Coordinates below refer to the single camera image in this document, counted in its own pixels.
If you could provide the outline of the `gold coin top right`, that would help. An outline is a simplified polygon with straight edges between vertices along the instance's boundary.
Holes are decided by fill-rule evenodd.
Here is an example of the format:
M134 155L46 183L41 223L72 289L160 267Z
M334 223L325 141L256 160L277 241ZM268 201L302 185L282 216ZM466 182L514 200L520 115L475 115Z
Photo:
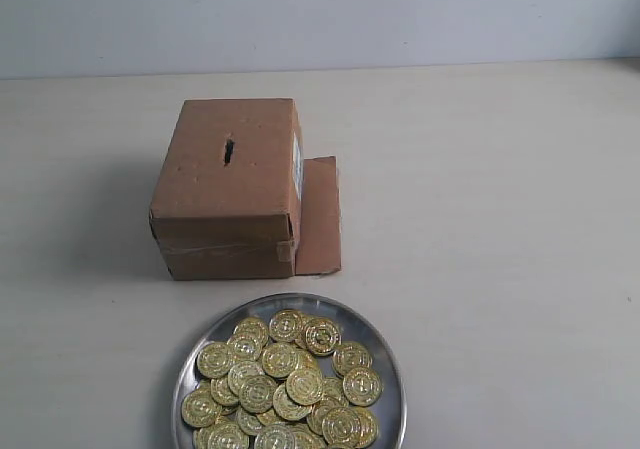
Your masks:
M306 348L313 355L326 357L341 343L341 331L336 323L324 317L311 318L303 331Z

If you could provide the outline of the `gold coin bottom right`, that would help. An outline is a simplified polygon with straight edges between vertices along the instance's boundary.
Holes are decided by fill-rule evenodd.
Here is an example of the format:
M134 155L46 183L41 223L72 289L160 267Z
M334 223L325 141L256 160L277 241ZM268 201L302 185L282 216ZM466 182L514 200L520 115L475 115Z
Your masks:
M359 414L351 408L337 407L329 410L322 421L322 433L331 444L352 448L361 442L363 423Z

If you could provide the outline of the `gold coin left edge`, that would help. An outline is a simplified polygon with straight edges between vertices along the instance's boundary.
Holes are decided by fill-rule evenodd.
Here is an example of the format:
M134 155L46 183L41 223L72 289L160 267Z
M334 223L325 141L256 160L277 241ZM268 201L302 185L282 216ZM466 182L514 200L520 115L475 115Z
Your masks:
M233 354L224 342L214 341L205 345L196 358L199 372L210 379L222 378L233 364Z

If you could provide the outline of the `gold coin far right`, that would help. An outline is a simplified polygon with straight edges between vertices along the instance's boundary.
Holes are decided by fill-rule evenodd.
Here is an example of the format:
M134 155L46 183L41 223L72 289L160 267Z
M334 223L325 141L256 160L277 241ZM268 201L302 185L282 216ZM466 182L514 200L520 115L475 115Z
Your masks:
M359 367L370 368L373 357L368 349L357 341L344 341L338 344L332 355L332 368L339 377Z

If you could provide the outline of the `gold coin centre right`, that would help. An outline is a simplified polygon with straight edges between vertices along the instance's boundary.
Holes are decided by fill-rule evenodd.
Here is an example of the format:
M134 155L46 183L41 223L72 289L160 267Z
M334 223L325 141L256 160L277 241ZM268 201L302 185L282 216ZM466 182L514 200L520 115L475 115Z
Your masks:
M324 376L317 368L296 369L286 380L287 394L296 404L311 406L322 398L323 380Z

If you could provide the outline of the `gold coin lower left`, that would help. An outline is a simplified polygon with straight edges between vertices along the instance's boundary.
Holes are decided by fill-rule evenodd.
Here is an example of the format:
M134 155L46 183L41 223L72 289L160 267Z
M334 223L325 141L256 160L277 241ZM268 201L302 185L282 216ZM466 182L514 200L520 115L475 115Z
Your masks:
M182 420L193 428L212 425L220 413L221 406L205 391L193 391L181 403Z

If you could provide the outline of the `round steel plate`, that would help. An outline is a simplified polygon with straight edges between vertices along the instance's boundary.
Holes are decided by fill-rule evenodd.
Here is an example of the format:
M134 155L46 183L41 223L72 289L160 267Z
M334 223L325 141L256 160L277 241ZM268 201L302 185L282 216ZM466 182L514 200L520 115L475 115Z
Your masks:
M384 390L372 406L380 423L374 448L400 448L406 430L407 405L404 383L397 360L384 337L366 318L350 307L327 297L305 293L272 294L225 310L208 324L190 354L186 357L173 391L171 439L174 448L191 448L192 429L184 423L180 406L184 397L194 390L199 379L196 357L206 343L227 339L234 327L248 316L267 321L282 309L298 309L304 313L324 316L336 321L348 340L363 344L373 356L373 368L380 375Z

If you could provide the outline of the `gold coin right lower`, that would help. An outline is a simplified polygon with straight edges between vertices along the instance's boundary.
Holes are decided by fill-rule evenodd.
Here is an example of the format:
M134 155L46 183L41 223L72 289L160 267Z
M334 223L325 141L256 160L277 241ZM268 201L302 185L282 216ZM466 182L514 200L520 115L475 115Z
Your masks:
M381 396L384 385L376 371L369 367L351 369L343 378L343 392L348 401L359 407L373 405Z

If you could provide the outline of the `gold coin middle stack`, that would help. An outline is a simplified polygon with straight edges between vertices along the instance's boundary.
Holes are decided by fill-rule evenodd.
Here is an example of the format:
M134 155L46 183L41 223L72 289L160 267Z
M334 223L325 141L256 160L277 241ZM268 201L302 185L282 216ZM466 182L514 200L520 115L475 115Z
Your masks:
M242 408L254 414L264 413L273 406L278 384L268 375L249 376L241 385L238 398Z

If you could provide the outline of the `gold coin top centre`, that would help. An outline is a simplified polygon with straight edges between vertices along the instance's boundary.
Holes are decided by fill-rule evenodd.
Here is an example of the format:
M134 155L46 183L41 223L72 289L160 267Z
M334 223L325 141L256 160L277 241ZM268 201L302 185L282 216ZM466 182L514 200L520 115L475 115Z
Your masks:
M298 310L283 309L271 317L268 325L269 335L276 342L289 343L299 336L303 325L303 317Z

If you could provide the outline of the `gold coin top left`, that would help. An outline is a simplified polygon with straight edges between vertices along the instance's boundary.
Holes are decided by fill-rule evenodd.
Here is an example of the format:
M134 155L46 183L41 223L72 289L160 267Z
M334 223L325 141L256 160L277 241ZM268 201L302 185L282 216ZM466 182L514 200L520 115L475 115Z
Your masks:
M269 342L269 330L266 323L255 316L242 319L235 327L234 334L246 333L252 335L262 347Z

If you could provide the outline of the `cardboard box with slot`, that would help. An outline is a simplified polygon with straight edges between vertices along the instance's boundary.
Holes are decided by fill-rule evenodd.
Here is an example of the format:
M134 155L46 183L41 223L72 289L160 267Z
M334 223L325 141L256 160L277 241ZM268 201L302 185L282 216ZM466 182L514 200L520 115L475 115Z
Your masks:
M336 159L304 157L290 98L187 100L149 223L175 280L338 272Z

